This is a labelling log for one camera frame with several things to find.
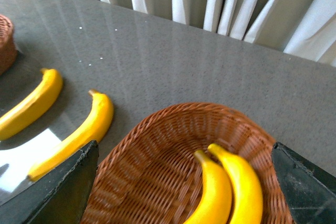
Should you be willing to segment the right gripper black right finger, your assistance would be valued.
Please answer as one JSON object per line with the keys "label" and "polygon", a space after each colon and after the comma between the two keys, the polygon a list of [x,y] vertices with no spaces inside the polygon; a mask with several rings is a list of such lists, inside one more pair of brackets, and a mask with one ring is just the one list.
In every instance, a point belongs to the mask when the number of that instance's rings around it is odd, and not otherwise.
{"label": "right gripper black right finger", "polygon": [[294,221],[335,223],[335,177],[280,142],[271,159]]}

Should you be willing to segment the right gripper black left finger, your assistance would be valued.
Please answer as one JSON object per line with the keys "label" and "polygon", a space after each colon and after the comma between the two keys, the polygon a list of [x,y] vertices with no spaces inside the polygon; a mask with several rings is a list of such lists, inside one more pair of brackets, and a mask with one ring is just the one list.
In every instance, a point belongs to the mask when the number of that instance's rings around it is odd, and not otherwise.
{"label": "right gripper black left finger", "polygon": [[1,223],[79,223],[98,168],[91,141],[30,187],[1,205]]}

